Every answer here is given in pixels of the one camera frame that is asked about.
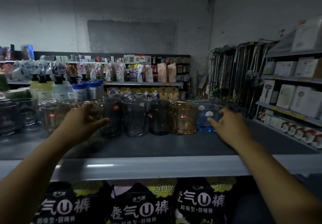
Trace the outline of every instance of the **red sticker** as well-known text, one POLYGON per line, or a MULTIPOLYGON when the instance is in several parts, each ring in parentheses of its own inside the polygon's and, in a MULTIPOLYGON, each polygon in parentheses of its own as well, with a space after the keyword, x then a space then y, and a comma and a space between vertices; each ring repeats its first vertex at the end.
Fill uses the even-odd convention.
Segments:
POLYGON ((55 119, 55 118, 56 118, 56 114, 49 114, 49 115, 48 115, 48 118, 50 118, 50 119, 55 119))
POLYGON ((119 110, 119 109, 120 109, 120 106, 118 106, 118 105, 113 106, 113 110, 119 110))

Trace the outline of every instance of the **store shelf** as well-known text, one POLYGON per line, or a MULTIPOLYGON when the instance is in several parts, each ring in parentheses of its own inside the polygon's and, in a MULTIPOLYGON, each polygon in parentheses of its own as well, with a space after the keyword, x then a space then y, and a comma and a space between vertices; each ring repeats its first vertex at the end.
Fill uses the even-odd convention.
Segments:
POLYGON ((269 79, 269 80, 283 80, 283 81, 293 81, 293 82, 308 82, 322 84, 322 79, 306 78, 306 77, 284 77, 284 76, 275 76, 275 75, 262 75, 260 79, 269 79))
MULTIPOLYGON (((292 174, 322 173, 322 154, 247 120, 255 139, 292 174)), ((47 138, 38 126, 0 137, 0 179, 47 138)), ((59 162, 53 181, 250 175, 236 152, 216 133, 139 138, 96 132, 59 162)))
POLYGON ((8 82, 8 84, 16 84, 16 85, 30 85, 29 82, 8 82))
POLYGON ((275 131, 275 132, 278 132, 279 134, 281 134, 281 135, 283 135, 283 136, 285 136, 285 137, 288 137, 288 138, 290 138, 290 139, 294 140, 295 142, 298 142, 298 143, 300 143, 300 144, 303 144, 303 145, 305 145, 306 147, 309 147, 310 149, 316 150, 316 151, 318 151, 318 152, 320 152, 320 153, 322 152, 322 151, 319 151, 318 149, 316 149, 316 148, 314 148, 314 147, 312 147, 312 146, 310 146, 310 145, 306 144, 304 141, 299 140, 299 139, 297 139, 297 138, 295 138, 295 137, 292 137, 292 136, 288 135, 287 133, 282 132, 281 130, 278 130, 278 129, 276 129, 276 128, 274 128, 274 127, 272 127, 272 126, 268 125, 268 124, 265 124, 264 122, 261 122, 260 120, 253 119, 253 121, 254 121, 254 122, 256 122, 256 123, 258 123, 258 124, 260 124, 260 125, 263 125, 263 126, 265 126, 265 127, 269 128, 269 129, 271 129, 271 130, 273 130, 273 131, 275 131))
POLYGON ((265 58, 274 58, 274 57, 284 57, 284 56, 293 56, 293 55, 313 55, 313 54, 322 54, 322 49, 315 50, 303 50, 297 52, 284 52, 284 53, 271 53, 265 56, 265 58))
POLYGON ((297 118, 299 120, 303 120, 303 121, 306 121, 308 123, 311 123, 311 124, 314 124, 314 125, 322 127, 322 120, 314 119, 314 118, 308 117, 306 115, 303 115, 303 114, 300 114, 300 113, 297 113, 297 112, 294 112, 294 111, 291 111, 291 110, 287 110, 287 109, 284 109, 284 108, 281 108, 281 107, 278 107, 278 106, 275 106, 275 105, 271 105, 271 104, 266 104, 266 103, 261 102, 261 101, 257 101, 256 104, 259 105, 259 106, 263 106, 263 107, 269 108, 271 110, 274 110, 274 111, 277 111, 277 112, 292 116, 292 117, 297 118))
POLYGON ((162 83, 162 82, 104 82, 104 85, 115 86, 183 86, 183 83, 162 83))

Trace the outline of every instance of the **concrete wall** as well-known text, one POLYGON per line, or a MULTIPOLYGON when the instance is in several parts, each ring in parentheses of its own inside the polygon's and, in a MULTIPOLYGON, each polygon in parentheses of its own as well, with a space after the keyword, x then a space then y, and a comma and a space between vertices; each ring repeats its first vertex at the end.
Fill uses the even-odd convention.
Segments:
POLYGON ((322 14, 322 0, 215 0, 211 49, 279 40, 300 20, 322 14))
MULTIPOLYGON (((173 54, 191 55, 194 74, 207 60, 212 18, 207 0, 0 0, 0 3, 1 46, 12 43, 19 48, 32 44, 35 51, 91 52, 89 20, 170 23, 176 26, 173 54)), ((128 52, 128 45, 119 45, 118 51, 128 52)))

